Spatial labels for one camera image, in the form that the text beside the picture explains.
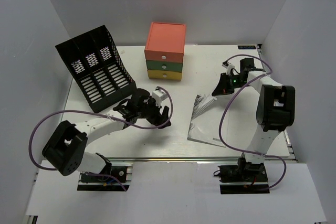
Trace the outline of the white booklet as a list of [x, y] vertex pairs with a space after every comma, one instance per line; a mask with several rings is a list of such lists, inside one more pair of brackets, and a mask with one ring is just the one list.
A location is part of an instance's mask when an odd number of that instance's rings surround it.
[[207, 145], [225, 148], [218, 137], [219, 123], [232, 95], [213, 97], [198, 94], [194, 101], [187, 139]]

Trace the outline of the green drawer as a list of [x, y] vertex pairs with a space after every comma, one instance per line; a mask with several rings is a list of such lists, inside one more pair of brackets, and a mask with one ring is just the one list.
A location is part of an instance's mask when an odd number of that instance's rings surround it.
[[146, 66], [148, 70], [164, 70], [174, 72], [182, 72], [183, 70], [183, 64], [178, 62], [147, 60]]

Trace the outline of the coral top drawer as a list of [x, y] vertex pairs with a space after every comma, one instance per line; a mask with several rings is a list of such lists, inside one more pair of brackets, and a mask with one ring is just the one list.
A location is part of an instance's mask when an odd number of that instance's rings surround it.
[[183, 62], [183, 53], [178, 52], [162, 52], [162, 51], [150, 51], [146, 50], [144, 52], [146, 60], [152, 61], [165, 61], [165, 62], [174, 62], [182, 63]]

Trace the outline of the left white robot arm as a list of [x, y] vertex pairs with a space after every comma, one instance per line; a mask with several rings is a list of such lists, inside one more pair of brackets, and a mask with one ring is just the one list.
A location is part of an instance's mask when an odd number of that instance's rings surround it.
[[171, 99], [171, 96], [162, 87], [156, 87], [153, 92], [138, 88], [130, 98], [120, 101], [106, 114], [94, 114], [93, 119], [80, 123], [62, 121], [43, 148], [42, 155], [63, 176], [79, 171], [104, 182], [110, 178], [111, 162], [102, 154], [86, 152], [86, 147], [113, 132], [130, 126], [139, 128], [136, 124], [139, 119], [149, 122], [149, 130], [171, 126], [173, 108], [162, 106], [165, 99]]

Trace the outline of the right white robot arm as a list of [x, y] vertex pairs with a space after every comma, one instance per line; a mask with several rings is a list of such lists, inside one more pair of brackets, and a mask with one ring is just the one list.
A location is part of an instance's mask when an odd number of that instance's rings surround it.
[[257, 68], [255, 57], [243, 55], [240, 71], [234, 74], [234, 65], [223, 62], [221, 74], [212, 96], [232, 94], [237, 97], [244, 88], [252, 87], [259, 93], [256, 109], [257, 128], [246, 150], [238, 160], [237, 175], [247, 182], [261, 173], [265, 156], [275, 138], [295, 120], [295, 95], [293, 86], [285, 86], [271, 78], [271, 69]]

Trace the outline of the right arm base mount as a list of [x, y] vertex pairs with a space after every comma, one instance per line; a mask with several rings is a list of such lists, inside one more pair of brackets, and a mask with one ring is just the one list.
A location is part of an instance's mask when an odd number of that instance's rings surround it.
[[252, 164], [244, 157], [237, 165], [220, 165], [213, 172], [219, 178], [221, 195], [268, 194], [268, 177], [264, 163]]

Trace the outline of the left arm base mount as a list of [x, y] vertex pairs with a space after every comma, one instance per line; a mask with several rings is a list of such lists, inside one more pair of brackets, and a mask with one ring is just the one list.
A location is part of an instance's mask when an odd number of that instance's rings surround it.
[[106, 172], [99, 176], [81, 172], [77, 191], [124, 192], [130, 187], [133, 165], [129, 163], [112, 163]]

